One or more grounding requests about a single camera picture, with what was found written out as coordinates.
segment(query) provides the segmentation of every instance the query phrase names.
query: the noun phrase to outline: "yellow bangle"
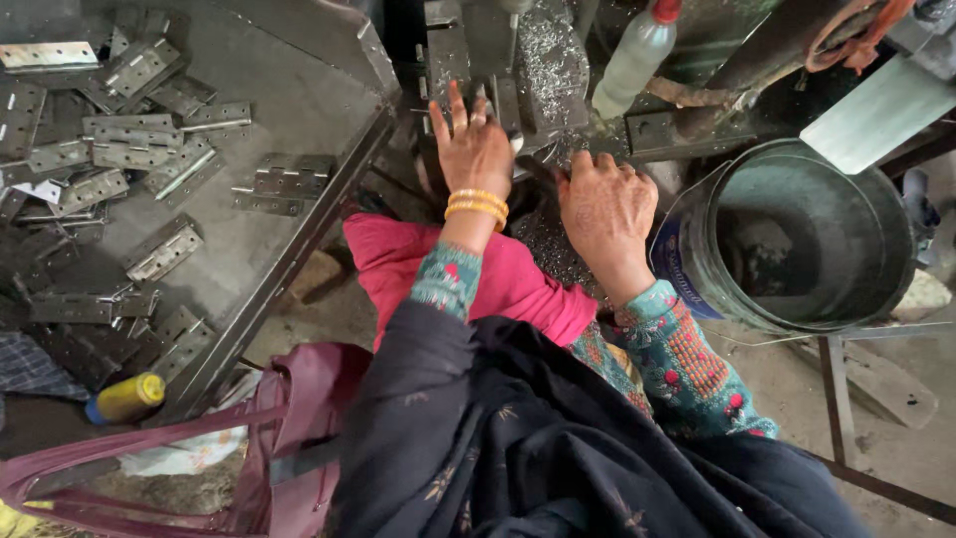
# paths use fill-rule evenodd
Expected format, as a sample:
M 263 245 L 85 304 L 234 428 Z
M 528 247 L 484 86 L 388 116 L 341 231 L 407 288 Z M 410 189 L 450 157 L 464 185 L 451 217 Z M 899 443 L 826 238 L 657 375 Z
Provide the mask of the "yellow bangle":
M 488 191 L 482 191 L 480 189 L 462 189 L 460 191 L 455 191 L 448 197 L 448 204 L 453 204 L 460 199 L 470 198 L 477 198 L 483 202 L 488 202 L 492 206 L 498 208 L 498 211 L 501 212 L 505 217 L 508 217 L 508 204 L 494 194 Z
M 460 200 L 449 204 L 448 209 L 445 210 L 445 220 L 448 220 L 450 214 L 458 211 L 477 211 L 490 214 L 498 221 L 494 226 L 494 231 L 499 233 L 505 229 L 505 223 L 508 222 L 498 208 L 478 200 Z

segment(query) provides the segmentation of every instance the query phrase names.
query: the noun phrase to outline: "floral print sleeve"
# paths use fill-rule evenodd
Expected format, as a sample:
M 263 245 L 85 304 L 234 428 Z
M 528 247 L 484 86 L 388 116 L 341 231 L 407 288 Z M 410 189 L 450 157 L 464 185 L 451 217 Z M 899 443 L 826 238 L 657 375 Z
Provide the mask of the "floral print sleeve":
M 658 280 L 619 308 L 615 318 L 654 404 L 654 417 L 667 434 L 776 437 L 776 424 L 753 409 L 750 391 L 714 353 L 670 282 Z
M 422 260 L 409 298 L 467 321 L 478 291 L 481 257 L 455 245 L 438 243 Z

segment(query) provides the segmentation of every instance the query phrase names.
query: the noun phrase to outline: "hand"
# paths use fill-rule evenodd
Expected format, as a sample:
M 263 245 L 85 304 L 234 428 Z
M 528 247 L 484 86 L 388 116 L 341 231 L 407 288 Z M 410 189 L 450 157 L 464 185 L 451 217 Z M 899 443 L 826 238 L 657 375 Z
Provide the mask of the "hand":
M 514 152 L 501 124 L 486 113 L 487 102 L 478 98 L 469 124 L 458 82 L 448 83 L 451 103 L 451 132 L 438 103 L 428 104 L 431 126 L 438 140 L 438 160 L 451 192 L 481 189 L 502 200 L 511 192 L 511 167 Z
M 455 80 L 448 83 L 448 100 L 451 103 L 450 132 L 438 103 L 432 101 L 428 104 L 431 126 L 438 141 L 438 160 L 448 190 L 480 189 L 507 200 L 514 163 L 508 135 L 496 119 L 487 116 L 484 98 L 475 101 L 471 121 L 468 121 Z M 495 224 L 497 220 L 489 213 L 458 211 L 448 216 L 439 240 L 480 256 L 491 239 Z
M 623 306 L 656 279 L 647 267 L 647 235 L 657 208 L 657 186 L 630 165 L 587 151 L 571 160 L 571 179 L 556 174 L 561 221 L 572 246 L 591 268 L 614 306 Z

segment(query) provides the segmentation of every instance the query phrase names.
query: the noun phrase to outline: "maroon bag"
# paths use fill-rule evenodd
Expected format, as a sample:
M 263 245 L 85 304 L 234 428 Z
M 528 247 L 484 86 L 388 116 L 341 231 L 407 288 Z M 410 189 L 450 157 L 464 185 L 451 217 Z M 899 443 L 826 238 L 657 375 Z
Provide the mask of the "maroon bag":
M 0 499 L 26 514 L 111 537 L 309 537 L 323 527 L 338 482 L 335 435 L 372 355 L 347 344 L 302 344 L 272 357 L 255 396 L 196 420 L 101 437 L 0 461 Z M 184 516 L 78 489 L 25 504 L 42 477 L 75 465 L 249 425 L 249 449 L 232 505 Z

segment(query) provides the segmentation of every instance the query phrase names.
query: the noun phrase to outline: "yellow plastic container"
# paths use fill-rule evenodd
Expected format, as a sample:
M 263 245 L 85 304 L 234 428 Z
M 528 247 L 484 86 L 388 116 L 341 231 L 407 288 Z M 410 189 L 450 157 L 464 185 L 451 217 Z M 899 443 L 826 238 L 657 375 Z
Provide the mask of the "yellow plastic container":
M 94 424 L 120 424 L 141 416 L 163 403 L 166 383 L 152 372 L 141 373 L 103 389 L 86 404 Z

